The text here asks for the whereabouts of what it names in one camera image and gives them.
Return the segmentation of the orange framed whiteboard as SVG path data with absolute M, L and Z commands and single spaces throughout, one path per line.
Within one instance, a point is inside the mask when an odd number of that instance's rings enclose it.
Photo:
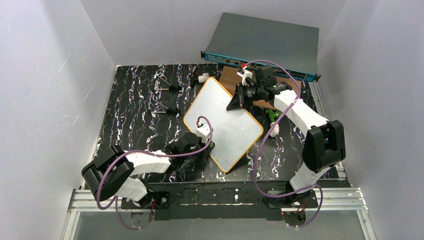
M 227 111 L 231 99 L 232 95 L 209 77 L 183 116 L 183 123 L 193 133 L 199 116 L 209 120 L 214 142 L 210 156 L 223 173 L 228 173 L 264 133 L 246 109 Z

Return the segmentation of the white pipe elbow fitting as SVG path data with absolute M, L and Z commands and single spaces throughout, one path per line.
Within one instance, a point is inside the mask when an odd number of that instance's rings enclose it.
M 271 130 L 271 132 L 270 132 L 269 136 L 271 138 L 275 138 L 280 132 L 279 124 L 277 123 L 274 127 L 270 128 L 270 130 Z

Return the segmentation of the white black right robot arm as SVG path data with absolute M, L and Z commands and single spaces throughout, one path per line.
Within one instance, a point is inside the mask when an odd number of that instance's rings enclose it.
M 285 193 L 265 193 L 270 201 L 283 204 L 301 203 L 315 187 L 318 179 L 346 157 L 344 126 L 338 120 L 330 121 L 310 108 L 302 99 L 300 91 L 291 85 L 278 82 L 270 65 L 257 66 L 253 71 L 243 64 L 237 75 L 234 95 L 227 111 L 250 108 L 253 102 L 265 101 L 281 111 L 304 135 L 302 165 L 286 184 Z

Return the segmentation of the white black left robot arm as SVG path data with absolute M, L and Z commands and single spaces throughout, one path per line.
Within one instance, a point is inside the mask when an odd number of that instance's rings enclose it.
M 144 152 L 126 154 L 119 145 L 113 145 L 81 170 L 88 189 L 94 198 L 105 201 L 111 197 L 143 201 L 151 193 L 147 185 L 135 175 L 165 173 L 188 160 L 200 162 L 207 158 L 215 143 L 210 137 L 187 132 L 177 141 L 166 145 L 152 155 Z

